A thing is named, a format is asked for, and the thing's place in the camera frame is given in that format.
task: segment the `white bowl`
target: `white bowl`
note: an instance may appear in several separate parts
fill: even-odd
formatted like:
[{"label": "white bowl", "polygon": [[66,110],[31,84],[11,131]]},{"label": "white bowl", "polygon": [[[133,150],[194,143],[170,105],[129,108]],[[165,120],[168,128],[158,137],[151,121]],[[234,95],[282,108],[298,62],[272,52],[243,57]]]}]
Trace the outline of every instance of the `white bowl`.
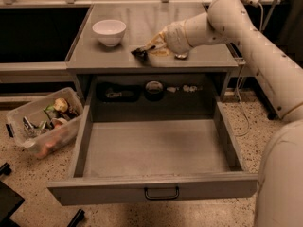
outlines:
[{"label": "white bowl", "polygon": [[109,47],[120,43],[125,29],[126,25],[118,20],[102,20],[93,25],[93,31],[98,35],[98,40]]}]

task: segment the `terrazzo floor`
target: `terrazzo floor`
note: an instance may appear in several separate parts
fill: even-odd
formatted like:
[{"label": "terrazzo floor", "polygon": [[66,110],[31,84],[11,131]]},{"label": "terrazzo floor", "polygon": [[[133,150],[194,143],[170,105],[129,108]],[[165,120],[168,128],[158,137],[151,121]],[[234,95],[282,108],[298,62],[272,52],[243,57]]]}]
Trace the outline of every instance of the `terrazzo floor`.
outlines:
[{"label": "terrazzo floor", "polygon": [[[247,112],[250,131],[237,137],[250,172],[257,173],[266,143],[284,123],[268,120],[267,112],[253,91],[241,93],[242,105]],[[241,106],[234,96],[226,96],[223,106],[235,134],[247,129]],[[9,138],[6,113],[0,111],[0,166],[8,162],[12,173],[0,180],[25,198],[11,219],[22,227],[67,226],[81,208],[85,219],[81,226],[253,226],[256,196],[243,199],[202,201],[160,201],[138,204],[103,204],[61,206],[46,188],[50,180],[64,179],[67,175],[74,145],[71,144],[38,160]]]}]

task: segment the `open drawer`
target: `open drawer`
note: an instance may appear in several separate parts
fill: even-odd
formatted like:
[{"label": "open drawer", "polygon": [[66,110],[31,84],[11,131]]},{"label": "open drawer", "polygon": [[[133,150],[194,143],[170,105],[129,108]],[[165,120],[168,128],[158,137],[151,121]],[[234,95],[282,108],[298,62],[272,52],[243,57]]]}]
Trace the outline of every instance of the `open drawer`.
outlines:
[{"label": "open drawer", "polygon": [[[179,90],[151,101],[149,81]],[[106,101],[96,90],[105,82],[142,91]],[[256,187],[207,73],[95,76],[69,179],[48,183],[62,205],[249,197]]]}]

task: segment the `drawer handle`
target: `drawer handle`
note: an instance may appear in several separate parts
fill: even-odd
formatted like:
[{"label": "drawer handle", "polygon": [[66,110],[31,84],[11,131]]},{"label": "drawer handle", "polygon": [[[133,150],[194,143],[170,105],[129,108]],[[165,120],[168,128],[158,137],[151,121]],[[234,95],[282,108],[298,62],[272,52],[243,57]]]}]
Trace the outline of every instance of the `drawer handle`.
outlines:
[{"label": "drawer handle", "polygon": [[145,191],[145,198],[147,198],[149,201],[169,201],[169,200],[175,200],[179,197],[178,186],[176,186],[176,194],[173,196],[151,197],[149,196],[149,189],[147,187],[144,188],[144,191]]}]

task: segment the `clear plastic container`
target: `clear plastic container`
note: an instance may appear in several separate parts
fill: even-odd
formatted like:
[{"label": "clear plastic container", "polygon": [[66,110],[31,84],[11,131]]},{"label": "clear plastic container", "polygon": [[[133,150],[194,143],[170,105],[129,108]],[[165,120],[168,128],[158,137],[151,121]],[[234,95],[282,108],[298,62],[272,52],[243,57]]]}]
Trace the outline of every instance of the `clear plastic container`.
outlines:
[{"label": "clear plastic container", "polygon": [[[79,114],[67,123],[56,129],[49,130],[37,137],[30,138],[25,131],[23,118],[26,117],[29,122],[39,125],[42,121],[50,123],[44,109],[48,105],[54,104],[57,98],[65,98]],[[51,152],[66,146],[77,135],[83,107],[80,100],[71,88],[64,88],[58,92],[29,102],[7,113],[7,120],[10,125],[15,143],[19,147],[24,147],[33,153],[36,157],[42,159]]]}]

